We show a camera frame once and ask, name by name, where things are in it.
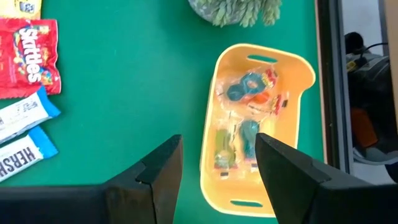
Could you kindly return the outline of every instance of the blue candy wrapper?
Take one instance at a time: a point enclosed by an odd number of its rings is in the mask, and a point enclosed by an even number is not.
[[[33,95],[0,110],[0,144],[59,114],[42,86]]]
[[[0,182],[57,153],[44,131],[32,128],[26,137],[0,148]]]

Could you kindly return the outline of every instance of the green table surface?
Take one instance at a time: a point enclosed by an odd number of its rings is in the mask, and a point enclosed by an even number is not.
[[[315,3],[284,1],[281,10],[273,27],[221,29],[187,0],[44,0],[42,17],[58,20],[63,87],[50,97],[62,114],[42,127],[60,153],[0,186],[101,183],[182,134],[174,223],[276,223],[212,209],[200,190],[199,160],[216,60],[241,42],[298,54],[317,71],[302,97],[298,149],[322,160]],[[0,101],[0,108],[13,101]]]

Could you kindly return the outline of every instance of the succulent plant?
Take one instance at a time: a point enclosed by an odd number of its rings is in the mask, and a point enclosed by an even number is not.
[[[202,6],[211,6],[212,23],[225,26],[238,18],[243,27],[253,26],[260,12],[266,26],[275,24],[280,17],[282,0],[197,0]]]

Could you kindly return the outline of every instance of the potted plant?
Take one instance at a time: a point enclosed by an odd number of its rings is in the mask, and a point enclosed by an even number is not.
[[[262,13],[266,26],[275,24],[280,17],[282,0],[188,0],[191,7],[202,18],[215,26],[240,23],[253,26]]]

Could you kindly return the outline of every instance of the yellow plastic basket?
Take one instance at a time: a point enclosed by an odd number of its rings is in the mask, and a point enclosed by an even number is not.
[[[214,173],[215,136],[217,127],[213,126],[220,113],[220,103],[215,95],[216,79],[225,76],[239,78],[248,70],[269,65],[269,62],[252,59],[260,56],[277,60],[274,68],[279,76],[277,91],[289,92],[289,103],[277,120],[272,124],[260,124],[260,132],[297,148],[300,117],[300,99],[302,93],[315,82],[315,72],[302,57],[280,50],[251,44],[236,44],[226,49],[218,58],[211,82],[205,133],[200,163],[200,186],[207,202],[216,210],[253,217],[275,217],[264,184],[259,180],[259,173],[254,172],[244,179],[220,179]],[[256,203],[258,207],[237,205],[233,202]]]

